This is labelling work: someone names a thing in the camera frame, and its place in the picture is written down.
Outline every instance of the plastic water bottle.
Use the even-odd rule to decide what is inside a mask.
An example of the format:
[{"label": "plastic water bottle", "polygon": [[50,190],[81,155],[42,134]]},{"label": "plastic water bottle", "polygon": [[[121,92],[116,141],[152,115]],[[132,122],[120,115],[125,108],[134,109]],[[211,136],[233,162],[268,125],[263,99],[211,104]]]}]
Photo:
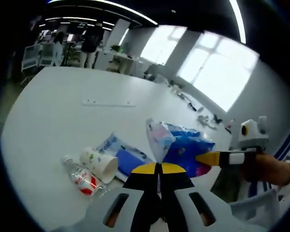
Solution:
[{"label": "plastic water bottle", "polygon": [[74,163],[72,158],[65,156],[61,161],[70,175],[70,179],[83,194],[88,196],[98,194],[102,196],[108,191],[98,178],[91,174],[87,168]]}]

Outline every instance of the human hand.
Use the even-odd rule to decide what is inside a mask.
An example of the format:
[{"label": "human hand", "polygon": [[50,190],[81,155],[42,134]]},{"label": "human hand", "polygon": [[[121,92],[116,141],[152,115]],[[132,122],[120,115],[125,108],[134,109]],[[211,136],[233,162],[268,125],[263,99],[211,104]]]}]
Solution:
[{"label": "human hand", "polygon": [[255,160],[245,161],[240,171],[248,182],[267,181],[279,186],[285,186],[290,182],[290,164],[268,154],[257,154]]}]

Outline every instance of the ceiling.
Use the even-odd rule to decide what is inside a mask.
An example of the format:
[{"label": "ceiling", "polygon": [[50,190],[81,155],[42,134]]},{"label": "ceiling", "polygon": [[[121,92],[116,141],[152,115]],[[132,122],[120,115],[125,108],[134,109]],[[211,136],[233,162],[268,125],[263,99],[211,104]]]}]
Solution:
[{"label": "ceiling", "polygon": [[[59,0],[46,5],[45,17],[74,16],[115,24],[119,18],[130,28],[156,27],[154,23],[103,0]],[[212,31],[236,41],[240,34],[229,0],[112,0],[149,17],[158,25],[181,25]],[[290,83],[290,0],[237,0],[246,33],[246,46],[260,54]]]}]

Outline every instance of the paper cup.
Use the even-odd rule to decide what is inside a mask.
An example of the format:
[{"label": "paper cup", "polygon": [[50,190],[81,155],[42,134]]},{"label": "paper cup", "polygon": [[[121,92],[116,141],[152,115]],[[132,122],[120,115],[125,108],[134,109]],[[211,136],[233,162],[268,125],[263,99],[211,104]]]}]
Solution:
[{"label": "paper cup", "polygon": [[105,184],[112,181],[118,169],[117,157],[101,154],[91,147],[84,149],[80,162]]}]

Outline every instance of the bottle cap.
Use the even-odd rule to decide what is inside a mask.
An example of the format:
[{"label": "bottle cap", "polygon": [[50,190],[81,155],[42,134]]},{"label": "bottle cap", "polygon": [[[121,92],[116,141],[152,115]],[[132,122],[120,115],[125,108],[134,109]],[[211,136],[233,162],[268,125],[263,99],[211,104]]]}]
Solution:
[{"label": "bottle cap", "polygon": [[73,160],[70,156],[64,156],[61,158],[61,162],[65,164],[68,160]]}]

